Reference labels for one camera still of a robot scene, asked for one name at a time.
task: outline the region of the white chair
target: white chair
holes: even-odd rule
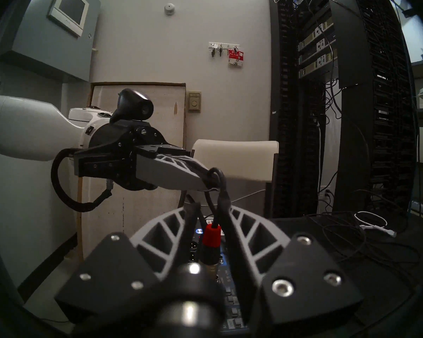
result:
[[[227,178],[247,179],[267,184],[265,194],[266,218],[271,218],[274,184],[279,143],[268,142],[225,142],[198,139],[191,150],[191,156],[205,167],[217,167]],[[182,191],[179,207],[185,202],[186,191]]]

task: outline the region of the plywood panel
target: plywood panel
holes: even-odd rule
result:
[[[183,146],[185,87],[180,86],[95,86],[91,105],[114,111],[118,93],[132,88],[149,96],[154,113],[148,120],[173,145]],[[83,178],[82,201],[94,201],[105,189],[105,180]],[[157,188],[128,191],[115,184],[113,195],[95,210],[82,213],[83,255],[86,258],[107,234],[120,231],[131,236],[147,221],[177,208],[180,191]]]

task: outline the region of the gray cabinet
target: gray cabinet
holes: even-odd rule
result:
[[[69,76],[89,81],[100,1],[87,1],[86,21],[78,37],[48,17],[53,0],[20,0],[0,43],[0,61],[62,82]]]

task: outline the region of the blue control panel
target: blue control panel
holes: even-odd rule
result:
[[[202,229],[198,222],[198,226],[196,227],[196,232],[194,233],[194,237],[192,239],[191,244],[191,253],[190,253],[190,261],[198,261],[196,259],[196,250],[197,250],[197,242],[199,241],[199,237],[202,235]],[[217,281],[221,284],[224,288],[225,297],[225,320],[221,326],[221,334],[222,335],[238,335],[241,337],[249,336],[249,328],[244,325],[243,319],[241,318],[241,310],[240,310],[240,303],[238,301],[238,296],[235,291],[235,284],[232,280],[231,270],[228,265],[226,249],[221,244],[221,256],[220,259],[220,266],[218,268],[218,278]]]

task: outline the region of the black table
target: black table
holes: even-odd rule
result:
[[[384,213],[382,216],[389,222],[388,229],[401,230],[405,226],[405,221],[395,215]],[[323,225],[330,223],[323,217],[314,218]],[[298,232],[311,234],[331,256],[335,259],[341,258],[324,236],[322,228],[310,219],[301,217],[273,221],[289,237]],[[338,230],[341,235],[344,235],[344,232]],[[423,219],[411,215],[406,230],[395,238],[377,230],[367,230],[367,233],[379,241],[398,242],[417,249],[421,254],[419,263],[401,264],[401,266],[414,276],[419,285],[411,294],[406,283],[398,278],[394,271],[368,258],[349,259],[339,263],[345,274],[359,288],[364,301],[355,316],[344,327],[320,336],[362,336],[367,332],[370,337],[423,336]],[[338,246],[340,249],[346,247],[348,250],[353,250],[345,242],[339,243]],[[384,244],[377,246],[395,260],[417,260],[416,254],[407,248]]]

